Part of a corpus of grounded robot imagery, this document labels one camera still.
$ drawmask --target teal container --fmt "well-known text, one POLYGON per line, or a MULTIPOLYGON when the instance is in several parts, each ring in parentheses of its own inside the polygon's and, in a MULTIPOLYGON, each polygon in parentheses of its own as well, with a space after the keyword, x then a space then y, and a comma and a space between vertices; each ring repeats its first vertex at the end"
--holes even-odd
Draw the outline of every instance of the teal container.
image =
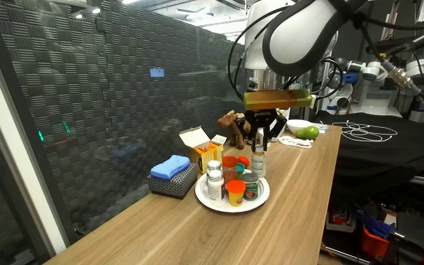
POLYGON ((238 163, 237 164, 237 180, 242 181, 243 171, 244 171, 244 165, 241 163, 238 163))

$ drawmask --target red lid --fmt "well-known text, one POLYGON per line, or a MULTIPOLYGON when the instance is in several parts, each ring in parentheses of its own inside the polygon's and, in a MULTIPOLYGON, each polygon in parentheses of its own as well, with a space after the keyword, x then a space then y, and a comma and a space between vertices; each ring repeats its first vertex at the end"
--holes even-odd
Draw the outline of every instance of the red lid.
POLYGON ((240 164, 243 164, 244 168, 247 168, 250 165, 250 161, 244 156, 240 156, 237 160, 240 164))
POLYGON ((225 167, 236 167, 237 163, 237 158, 234 156, 225 156, 222 158, 222 165, 225 167))
POLYGON ((238 180, 232 180, 227 183, 227 191, 235 194, 243 193, 244 190, 246 190, 246 184, 238 181, 238 180))

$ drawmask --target tissue box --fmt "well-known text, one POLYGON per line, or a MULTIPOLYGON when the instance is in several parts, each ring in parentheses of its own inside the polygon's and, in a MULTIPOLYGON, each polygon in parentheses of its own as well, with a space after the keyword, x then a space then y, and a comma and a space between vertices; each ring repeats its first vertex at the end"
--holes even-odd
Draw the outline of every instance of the tissue box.
POLYGON ((151 175, 147 179, 152 193, 183 199, 197 179, 197 165, 191 163, 170 180, 157 179, 151 175))
POLYGON ((205 174, 207 163, 211 160, 222 162, 223 143, 227 138, 217 134, 211 142, 200 126, 180 132, 180 138, 190 147, 190 161, 198 165, 199 173, 205 174))

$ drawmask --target white bowl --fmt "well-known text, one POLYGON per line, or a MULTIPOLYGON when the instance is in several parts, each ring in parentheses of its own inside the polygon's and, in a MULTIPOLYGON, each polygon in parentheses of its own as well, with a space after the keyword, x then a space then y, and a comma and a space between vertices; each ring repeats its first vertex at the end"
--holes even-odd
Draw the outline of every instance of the white bowl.
POLYGON ((312 126, 312 123, 306 120, 288 120, 287 127, 291 130, 291 133, 296 135, 298 131, 301 131, 309 126, 312 126))

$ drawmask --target green light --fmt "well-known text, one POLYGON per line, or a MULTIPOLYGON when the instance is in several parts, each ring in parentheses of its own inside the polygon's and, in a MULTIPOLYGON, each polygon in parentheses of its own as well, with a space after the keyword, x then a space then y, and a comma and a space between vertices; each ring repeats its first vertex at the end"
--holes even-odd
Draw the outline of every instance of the green light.
POLYGON ((71 132, 71 131, 70 131, 70 128, 68 128, 68 125, 66 124, 66 122, 63 122, 63 124, 65 125, 66 132, 67 132, 67 133, 68 133, 68 132, 71 132))

